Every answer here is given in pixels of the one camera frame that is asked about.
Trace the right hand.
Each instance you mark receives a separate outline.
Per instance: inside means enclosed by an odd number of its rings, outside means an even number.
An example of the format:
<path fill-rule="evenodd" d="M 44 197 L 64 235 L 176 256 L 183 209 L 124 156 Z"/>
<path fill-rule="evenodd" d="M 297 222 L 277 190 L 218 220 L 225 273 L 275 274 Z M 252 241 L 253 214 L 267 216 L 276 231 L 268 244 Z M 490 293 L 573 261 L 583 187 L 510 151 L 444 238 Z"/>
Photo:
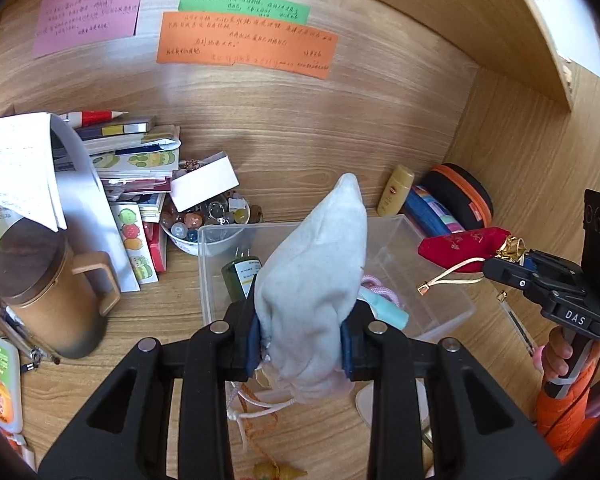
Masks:
<path fill-rule="evenodd" d="M 555 327 L 548 335 L 547 343 L 534 352 L 535 368 L 545 379 L 555 379 L 569 372 L 567 361 L 572 356 L 572 347 L 565 340 L 560 327 Z"/>

